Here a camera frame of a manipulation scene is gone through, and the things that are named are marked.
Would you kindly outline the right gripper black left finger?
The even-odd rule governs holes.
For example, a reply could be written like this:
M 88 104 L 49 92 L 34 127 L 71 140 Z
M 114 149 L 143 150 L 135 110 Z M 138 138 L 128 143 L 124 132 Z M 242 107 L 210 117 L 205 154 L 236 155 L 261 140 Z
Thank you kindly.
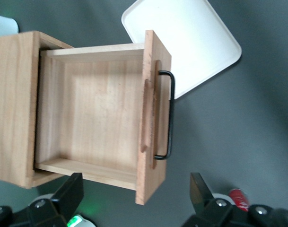
M 66 227 L 84 197 L 83 175 L 73 173 L 50 198 L 40 198 L 27 208 L 31 227 Z

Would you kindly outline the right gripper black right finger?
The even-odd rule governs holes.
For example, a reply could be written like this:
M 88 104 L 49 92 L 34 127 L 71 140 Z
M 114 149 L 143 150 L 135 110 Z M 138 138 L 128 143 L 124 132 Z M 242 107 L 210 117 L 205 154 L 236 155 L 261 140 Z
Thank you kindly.
M 247 212 L 230 199 L 215 197 L 201 174 L 190 174 L 190 199 L 195 211 L 184 227 L 249 227 Z

